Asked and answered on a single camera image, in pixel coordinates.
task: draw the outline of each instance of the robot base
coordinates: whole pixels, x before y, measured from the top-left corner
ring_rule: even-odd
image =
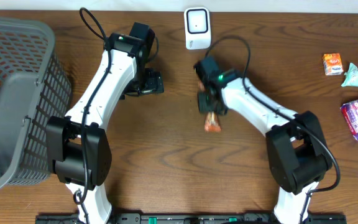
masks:
[[[74,224],[78,215],[39,215],[35,224]],[[244,224],[278,224],[274,215],[268,212],[247,212],[243,215],[140,215],[122,213],[114,215],[108,224],[222,224],[233,222]],[[304,221],[307,224],[346,224],[345,215],[313,215]]]

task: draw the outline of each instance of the orange snack box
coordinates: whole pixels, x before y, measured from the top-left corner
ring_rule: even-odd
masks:
[[[340,75],[343,72],[342,60],[339,54],[324,54],[324,70],[326,75]]]

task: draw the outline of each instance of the wooden table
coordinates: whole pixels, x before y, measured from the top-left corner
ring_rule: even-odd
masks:
[[[106,180],[115,207],[144,213],[243,213],[272,210],[278,186],[270,174],[264,137],[230,111],[220,117],[222,133],[203,131],[193,64],[205,50],[185,48],[181,12],[94,12],[107,34],[128,34],[133,22],[150,25],[160,40],[149,66],[163,75],[165,93],[127,98],[108,128],[112,166]],[[0,11],[0,16],[48,24],[56,52],[73,81],[73,103],[85,91],[102,54],[102,42],[76,11]],[[342,171],[341,184],[313,196],[312,212],[343,212],[358,223],[358,142],[339,107],[358,99],[358,88],[342,88],[343,76],[327,77],[321,57],[340,53],[345,70],[358,66],[358,15],[212,13],[213,40],[246,38],[252,49],[250,79],[262,92],[300,113],[311,110],[323,127]],[[246,50],[235,41],[213,55],[226,68],[244,68]],[[331,185],[334,171],[320,187]],[[35,186],[0,190],[0,223],[33,223],[41,213],[73,213],[69,190],[53,175]]]

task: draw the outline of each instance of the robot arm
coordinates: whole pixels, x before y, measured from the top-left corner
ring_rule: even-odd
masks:
[[[206,88],[206,93],[198,93],[200,112],[221,114],[227,109],[234,110],[266,137],[270,171],[280,186],[274,215],[280,223],[298,224],[306,193],[317,187],[325,172],[331,168],[332,161],[314,139],[261,104],[253,95],[287,117],[296,118],[313,130],[325,144],[317,117],[309,111],[298,115],[284,108],[256,89],[246,78],[245,86],[253,93],[249,94],[244,89],[240,73],[236,70],[220,70],[212,57],[199,61],[195,71]],[[296,140],[304,140],[304,143],[294,149],[291,142]],[[302,220],[308,217],[307,207],[308,204]]]
[[[51,117],[47,123],[49,171],[57,174],[59,181],[66,184],[73,194],[77,190],[83,192],[83,148],[70,140],[80,135],[84,107],[105,74],[109,63],[108,54],[111,54],[110,71],[93,98],[85,124],[90,181],[88,196],[83,205],[78,206],[78,217],[84,223],[84,210],[88,213],[88,224],[106,223],[112,211],[103,182],[111,166],[106,129],[118,100],[123,99],[125,94],[140,96],[163,93],[161,74],[145,68],[154,37],[147,25],[139,23],[134,24],[129,35],[111,34],[107,44],[110,44],[112,50],[103,52],[98,71],[83,96],[65,118]]]
[[[86,125],[97,123],[100,128],[103,128],[106,131],[114,107],[123,94],[125,87],[132,81],[132,79],[134,79],[137,71],[136,58],[128,57],[126,52],[119,50],[112,50],[110,54],[112,57],[111,72],[107,75],[93,99],[86,119]],[[66,114],[66,116],[71,117],[71,121],[81,123],[84,107],[96,85],[99,83],[100,79],[102,79],[107,64],[108,52],[104,51],[98,71],[91,83],[77,104]]]

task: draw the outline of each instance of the laundry basket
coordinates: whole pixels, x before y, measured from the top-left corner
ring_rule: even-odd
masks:
[[[71,99],[54,48],[46,24],[0,18],[0,188],[49,176],[45,127]]]

